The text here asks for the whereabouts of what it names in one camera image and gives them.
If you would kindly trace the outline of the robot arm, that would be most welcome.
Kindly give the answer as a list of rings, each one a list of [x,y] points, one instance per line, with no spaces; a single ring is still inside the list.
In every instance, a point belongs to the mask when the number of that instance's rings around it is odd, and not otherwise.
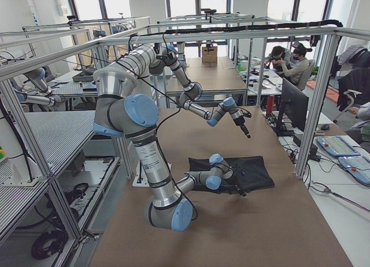
[[[209,170],[190,172],[181,181],[174,181],[158,144],[158,107],[151,97],[134,93],[137,83],[145,81],[147,74],[156,75],[165,67],[171,69],[183,86],[184,91],[179,99],[182,109],[202,117],[211,126],[229,114],[244,134],[249,134],[244,114],[233,98],[223,100],[214,112],[197,105],[195,100],[201,94],[200,84],[187,77],[174,50],[154,44],[143,44],[94,72],[98,99],[93,129],[101,135],[124,137],[134,144],[153,191],[144,212],[146,221],[157,228],[184,231],[195,213],[186,194],[195,186],[216,190],[222,182],[226,182],[239,195],[244,195],[245,191],[234,170],[219,154],[209,158]]]
[[[185,61],[182,45],[178,47],[178,57],[180,69],[166,87],[168,100],[175,98],[178,107],[200,115],[212,127],[229,113],[235,125],[250,138],[245,118],[250,118],[251,114],[238,106],[238,102],[245,98],[246,84],[231,60],[216,57],[211,62],[202,58]]]

